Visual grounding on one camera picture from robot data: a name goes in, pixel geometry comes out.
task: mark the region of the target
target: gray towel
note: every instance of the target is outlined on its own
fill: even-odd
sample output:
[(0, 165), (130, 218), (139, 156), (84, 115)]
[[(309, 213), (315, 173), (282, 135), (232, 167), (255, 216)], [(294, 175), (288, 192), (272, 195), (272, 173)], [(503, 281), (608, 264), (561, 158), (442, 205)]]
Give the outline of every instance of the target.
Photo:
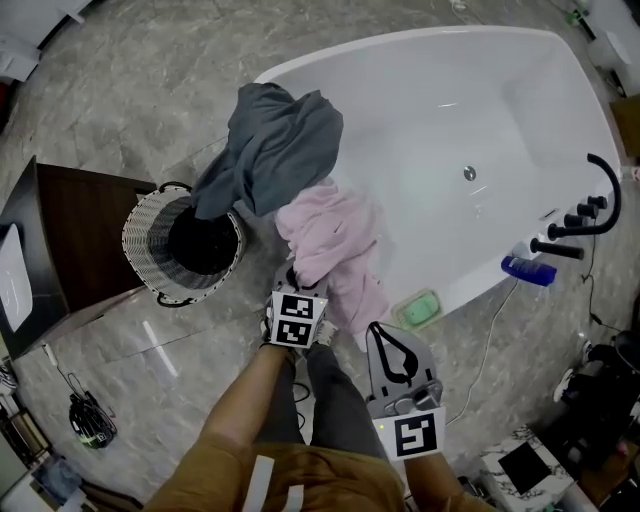
[(247, 84), (229, 138), (191, 192), (196, 217), (211, 220), (242, 199), (257, 216), (289, 204), (333, 169), (342, 114), (320, 91), (299, 100), (275, 84)]

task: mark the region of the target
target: faucet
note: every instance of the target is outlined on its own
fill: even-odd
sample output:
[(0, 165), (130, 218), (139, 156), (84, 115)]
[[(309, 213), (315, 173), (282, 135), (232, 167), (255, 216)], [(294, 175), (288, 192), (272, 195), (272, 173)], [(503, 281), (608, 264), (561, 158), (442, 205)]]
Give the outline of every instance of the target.
[[(579, 204), (577, 207), (578, 215), (567, 214), (564, 216), (564, 227), (550, 224), (547, 228), (547, 236), (553, 241), (565, 236), (581, 236), (581, 235), (600, 235), (606, 233), (620, 217), (620, 209), (622, 208), (622, 193), (620, 191), (620, 183), (618, 177), (611, 166), (598, 155), (589, 153), (587, 161), (600, 167), (609, 177), (611, 186), (613, 187), (613, 210), (609, 218), (602, 224), (594, 224), (589, 226), (586, 224), (586, 218), (596, 219), (600, 210), (607, 208), (607, 199), (605, 197), (591, 197), (587, 199), (587, 204)], [(581, 247), (571, 247), (561, 244), (546, 244), (540, 242), (537, 238), (531, 240), (531, 252), (546, 252), (549, 254), (557, 254), (567, 258), (581, 260), (584, 258), (584, 249)]]

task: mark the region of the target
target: floor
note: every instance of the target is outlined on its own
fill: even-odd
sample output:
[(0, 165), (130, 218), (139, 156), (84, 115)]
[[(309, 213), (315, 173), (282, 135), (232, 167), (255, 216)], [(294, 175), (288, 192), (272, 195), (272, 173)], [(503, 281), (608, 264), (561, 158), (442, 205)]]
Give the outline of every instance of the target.
[[(472, 0), (456, 15), (449, 0), (105, 0), (52, 40), (20, 89), (0, 137), (0, 201), (27, 160), (154, 180), (193, 182), (224, 144), (236, 90), (271, 66), (330, 45), (438, 25), (485, 23), (552, 30), (583, 63), (603, 103), (609, 91), (586, 59), (583, 35), (547, 0)], [(628, 324), (640, 283), (640, 188), (623, 183), (623, 215), (599, 238), (593, 307), (610, 324)], [(231, 282), (206, 301), (167, 311), (141, 292), (105, 317), (52, 342), (73, 371), (115, 413), (116, 440), (91, 451), (67, 418), (69, 391), (34, 350), (16, 363), (20, 396), (55, 449), (89, 480), (144, 501), (195, 440), (211, 406), (258, 344), (257, 311), (285, 248), (270, 218), (255, 219), (251, 244)], [(589, 240), (578, 243), (590, 248)], [(496, 322), (485, 373), (467, 414), (448, 428), (446, 453), (465, 469), (478, 451), (515, 427), (544, 417), (550, 393), (579, 354), (590, 324), (588, 261), (552, 260), (549, 289), (521, 284)], [(435, 323), (432, 347), (453, 414), (476, 376), (491, 317), (511, 279)], [(347, 339), (336, 350), (367, 393), (365, 356)], [(312, 400), (303, 402), (309, 434)]]

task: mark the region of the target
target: pink towel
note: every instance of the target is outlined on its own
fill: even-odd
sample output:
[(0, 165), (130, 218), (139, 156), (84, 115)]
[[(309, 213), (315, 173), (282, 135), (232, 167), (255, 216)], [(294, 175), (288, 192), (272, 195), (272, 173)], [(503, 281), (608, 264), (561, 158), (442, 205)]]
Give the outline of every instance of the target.
[(276, 213), (278, 232), (295, 256), (298, 282), (311, 286), (328, 274), (329, 309), (352, 334), (388, 308), (367, 265), (379, 214), (354, 192), (340, 192), (331, 178), (303, 190)]

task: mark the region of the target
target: white sink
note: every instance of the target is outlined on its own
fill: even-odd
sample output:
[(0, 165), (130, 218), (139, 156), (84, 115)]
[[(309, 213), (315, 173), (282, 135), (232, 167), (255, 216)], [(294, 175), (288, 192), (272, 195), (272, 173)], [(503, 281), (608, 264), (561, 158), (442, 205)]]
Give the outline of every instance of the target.
[(430, 288), (444, 313), (463, 305), (506, 277), (500, 261), (519, 242), (561, 224), (586, 196), (608, 194), (588, 153), (620, 166), (591, 84), (551, 32), (386, 34), (300, 57), (257, 82), (296, 98), (320, 89), (342, 112), (331, 177), (384, 210), (372, 270), (390, 304)]
[(33, 295), (15, 224), (0, 247), (0, 298), (9, 326), (16, 332), (33, 309)]

